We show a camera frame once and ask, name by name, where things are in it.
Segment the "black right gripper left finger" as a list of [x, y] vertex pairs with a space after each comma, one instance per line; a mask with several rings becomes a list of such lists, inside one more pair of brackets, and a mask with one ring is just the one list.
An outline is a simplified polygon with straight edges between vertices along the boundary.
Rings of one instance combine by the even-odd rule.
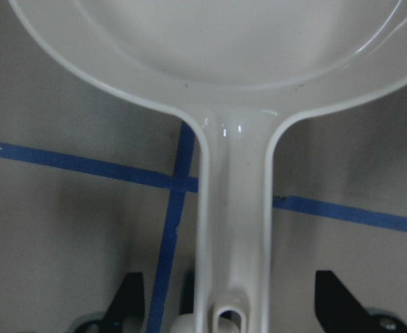
[[143, 275], [127, 273], [110, 305], [111, 332], [141, 332], [143, 321]]

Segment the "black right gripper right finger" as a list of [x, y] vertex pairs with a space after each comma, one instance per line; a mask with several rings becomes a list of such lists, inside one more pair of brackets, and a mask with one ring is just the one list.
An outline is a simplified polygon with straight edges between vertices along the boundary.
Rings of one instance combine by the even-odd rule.
[[367, 312], [333, 271], [316, 271], [315, 315], [324, 332], [361, 332]]

